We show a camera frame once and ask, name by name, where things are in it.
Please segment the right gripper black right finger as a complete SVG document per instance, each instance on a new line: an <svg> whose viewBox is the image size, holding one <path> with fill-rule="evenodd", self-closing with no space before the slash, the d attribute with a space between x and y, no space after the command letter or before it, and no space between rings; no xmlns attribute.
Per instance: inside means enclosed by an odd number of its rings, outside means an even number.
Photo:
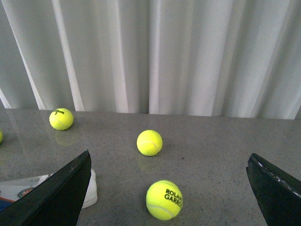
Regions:
<svg viewBox="0 0 301 226"><path fill-rule="evenodd" d="M301 224L301 182L262 158L250 155L247 177L269 226Z"/></svg>

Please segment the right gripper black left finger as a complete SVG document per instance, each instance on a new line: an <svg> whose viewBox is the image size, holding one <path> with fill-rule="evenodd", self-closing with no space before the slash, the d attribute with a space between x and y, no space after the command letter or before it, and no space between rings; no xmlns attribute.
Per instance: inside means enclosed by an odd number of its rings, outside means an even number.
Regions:
<svg viewBox="0 0 301 226"><path fill-rule="evenodd" d="M0 213L2 226L75 226L91 177L84 151Z"/></svg>

